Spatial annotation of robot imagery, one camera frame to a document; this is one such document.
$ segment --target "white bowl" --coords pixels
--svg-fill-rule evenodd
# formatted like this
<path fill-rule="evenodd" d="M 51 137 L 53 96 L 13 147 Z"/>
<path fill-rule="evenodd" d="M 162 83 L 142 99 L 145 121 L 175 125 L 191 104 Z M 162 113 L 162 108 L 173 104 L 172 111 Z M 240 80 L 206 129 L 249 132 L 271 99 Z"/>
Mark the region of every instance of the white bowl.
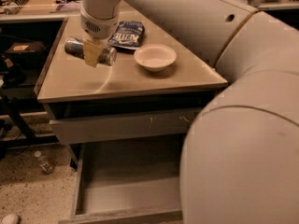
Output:
<path fill-rule="evenodd" d="M 172 64 L 176 60 L 177 54 L 168 46 L 149 44 L 137 49 L 134 58 L 145 69 L 158 72 Z"/>

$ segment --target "floor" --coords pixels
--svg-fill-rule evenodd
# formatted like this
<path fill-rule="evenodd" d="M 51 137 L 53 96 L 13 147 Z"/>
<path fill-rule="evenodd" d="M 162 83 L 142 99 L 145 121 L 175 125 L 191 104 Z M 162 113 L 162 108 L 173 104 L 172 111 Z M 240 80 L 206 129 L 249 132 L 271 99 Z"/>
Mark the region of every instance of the floor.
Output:
<path fill-rule="evenodd" d="M 25 117 L 36 135 L 50 133 L 45 116 Z M 10 140 L 22 138 L 15 126 L 6 136 Z M 37 150 L 55 164 L 53 173 L 45 174 L 39 167 L 34 156 Z M 9 148 L 0 160 L 0 219 L 10 213 L 21 216 L 21 224 L 55 224 L 69 219 L 77 177 L 77 171 L 69 164 L 66 148 L 58 143 Z M 182 221 L 163 222 L 166 223 L 182 224 Z"/>

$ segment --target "open drawer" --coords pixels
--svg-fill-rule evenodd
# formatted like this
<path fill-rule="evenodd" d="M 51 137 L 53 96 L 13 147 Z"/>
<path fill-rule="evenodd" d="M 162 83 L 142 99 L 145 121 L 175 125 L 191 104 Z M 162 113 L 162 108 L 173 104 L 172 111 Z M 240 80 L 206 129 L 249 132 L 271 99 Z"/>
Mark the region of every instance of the open drawer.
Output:
<path fill-rule="evenodd" d="M 181 220 L 183 135 L 82 145 L 72 217 L 66 223 Z"/>

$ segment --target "blue snack bag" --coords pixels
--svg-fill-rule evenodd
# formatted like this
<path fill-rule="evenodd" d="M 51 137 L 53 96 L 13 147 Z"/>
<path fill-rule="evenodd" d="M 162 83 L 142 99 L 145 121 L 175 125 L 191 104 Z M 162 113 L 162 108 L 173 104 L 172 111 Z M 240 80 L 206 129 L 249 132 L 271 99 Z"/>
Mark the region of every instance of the blue snack bag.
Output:
<path fill-rule="evenodd" d="M 141 46 L 144 32 L 140 21 L 120 21 L 107 44 L 118 51 L 134 52 Z"/>

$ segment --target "screw hole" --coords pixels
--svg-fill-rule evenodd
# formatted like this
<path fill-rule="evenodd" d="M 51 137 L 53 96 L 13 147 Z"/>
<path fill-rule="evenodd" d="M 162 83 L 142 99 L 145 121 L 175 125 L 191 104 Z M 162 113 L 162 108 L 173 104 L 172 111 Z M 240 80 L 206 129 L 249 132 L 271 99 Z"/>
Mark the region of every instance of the screw hole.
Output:
<path fill-rule="evenodd" d="M 231 14 L 231 15 L 229 15 L 229 16 L 225 19 L 225 21 L 227 21 L 227 22 L 231 22 L 231 21 L 234 20 L 234 18 L 235 18 L 235 15 L 234 15 L 234 14 Z"/>

